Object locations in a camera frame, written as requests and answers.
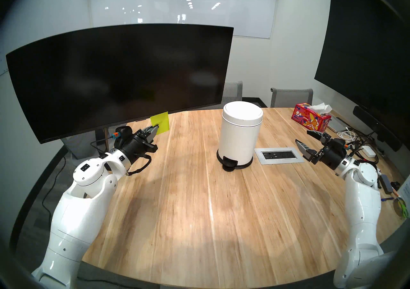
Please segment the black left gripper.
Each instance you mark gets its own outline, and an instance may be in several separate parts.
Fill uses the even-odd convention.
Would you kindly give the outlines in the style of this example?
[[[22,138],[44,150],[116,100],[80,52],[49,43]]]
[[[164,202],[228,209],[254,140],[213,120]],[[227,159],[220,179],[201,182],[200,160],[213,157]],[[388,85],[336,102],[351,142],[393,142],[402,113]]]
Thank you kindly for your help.
[[[119,150],[127,157],[131,164],[146,153],[155,153],[157,145],[153,144],[153,139],[157,134],[159,125],[148,126],[135,133],[132,130],[120,130]]]

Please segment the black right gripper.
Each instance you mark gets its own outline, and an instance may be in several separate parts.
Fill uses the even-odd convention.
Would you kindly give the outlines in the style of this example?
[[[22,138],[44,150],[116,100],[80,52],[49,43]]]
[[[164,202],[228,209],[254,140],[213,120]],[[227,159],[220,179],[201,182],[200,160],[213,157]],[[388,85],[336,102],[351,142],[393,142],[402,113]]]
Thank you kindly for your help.
[[[302,156],[313,164],[322,162],[331,170],[336,170],[347,155],[346,141],[341,138],[332,138],[325,132],[315,130],[307,130],[307,134],[320,141],[323,144],[323,148],[316,152],[316,150],[309,148],[303,142],[295,140],[295,144],[302,153]]]

